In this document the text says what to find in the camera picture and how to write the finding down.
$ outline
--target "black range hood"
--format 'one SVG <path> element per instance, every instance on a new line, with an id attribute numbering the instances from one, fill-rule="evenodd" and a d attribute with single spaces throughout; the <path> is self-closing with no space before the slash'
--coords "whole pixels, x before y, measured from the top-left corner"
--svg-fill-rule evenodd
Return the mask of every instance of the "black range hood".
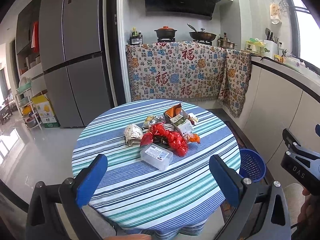
<path id="1" fill-rule="evenodd" d="M 198 15 L 208 20 L 221 0 L 145 0 L 146 15 Z"/>

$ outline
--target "curtain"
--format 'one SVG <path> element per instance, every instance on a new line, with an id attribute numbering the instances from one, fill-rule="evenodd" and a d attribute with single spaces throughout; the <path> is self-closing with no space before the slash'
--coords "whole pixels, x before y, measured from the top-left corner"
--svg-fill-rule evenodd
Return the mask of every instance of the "curtain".
<path id="1" fill-rule="evenodd" d="M 4 100 L 8 96 L 8 86 L 7 86 L 7 81 L 5 80 L 4 69 L 0 70 L 0 89 L 3 95 L 3 100 Z"/>

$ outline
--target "refrigerator door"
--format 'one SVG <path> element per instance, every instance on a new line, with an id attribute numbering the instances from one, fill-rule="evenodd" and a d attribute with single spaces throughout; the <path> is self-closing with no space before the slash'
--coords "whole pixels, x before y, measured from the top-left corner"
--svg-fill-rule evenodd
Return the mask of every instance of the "refrigerator door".
<path id="1" fill-rule="evenodd" d="M 67 67 L 45 74 L 44 80 L 61 127 L 84 126 L 73 97 Z"/>
<path id="2" fill-rule="evenodd" d="M 87 126 L 111 108 L 101 57 L 80 61 L 67 68 L 81 119 Z"/>
<path id="3" fill-rule="evenodd" d="M 64 0 L 63 41 L 66 60 L 101 51 L 98 0 Z"/>
<path id="4" fill-rule="evenodd" d="M 42 70 L 65 62 L 62 44 L 63 0 L 41 0 L 39 14 L 39 49 Z"/>

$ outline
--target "patterned cloth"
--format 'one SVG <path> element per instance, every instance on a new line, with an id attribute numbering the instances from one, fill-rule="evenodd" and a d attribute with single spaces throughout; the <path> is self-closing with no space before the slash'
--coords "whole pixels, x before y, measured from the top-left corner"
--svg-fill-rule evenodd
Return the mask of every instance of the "patterned cloth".
<path id="1" fill-rule="evenodd" d="M 185 102 L 183 109 L 199 118 L 194 132 L 201 144 L 190 143 L 185 157 L 174 155 L 166 171 L 142 161 L 142 147 L 126 145 L 123 133 L 128 124 L 142 127 L 147 115 L 161 115 L 178 103 L 154 99 L 118 106 L 93 120 L 77 140 L 74 176 L 97 154 L 108 157 L 108 170 L 89 205 L 128 233 L 147 233 L 162 240 L 178 233 L 199 235 L 225 199 L 209 171 L 210 156 L 219 154 L 239 172 L 240 152 L 230 129 L 214 114 Z"/>
<path id="2" fill-rule="evenodd" d="M 197 42 L 128 45 L 132 100 L 215 100 L 239 117 L 251 73 L 251 56 Z"/>

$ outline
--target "crumpled red wrapper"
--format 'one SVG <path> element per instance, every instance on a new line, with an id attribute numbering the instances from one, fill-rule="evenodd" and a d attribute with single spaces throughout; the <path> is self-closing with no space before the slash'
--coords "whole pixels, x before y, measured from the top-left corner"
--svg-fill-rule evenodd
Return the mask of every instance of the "crumpled red wrapper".
<path id="1" fill-rule="evenodd" d="M 169 146 L 176 151 L 178 156 L 183 157 L 186 155 L 189 147 L 185 139 L 177 131 L 170 132 L 166 130 L 162 124 L 152 125 L 151 132 L 147 132 L 143 135 L 140 146 L 152 143 L 154 135 L 167 137 Z"/>

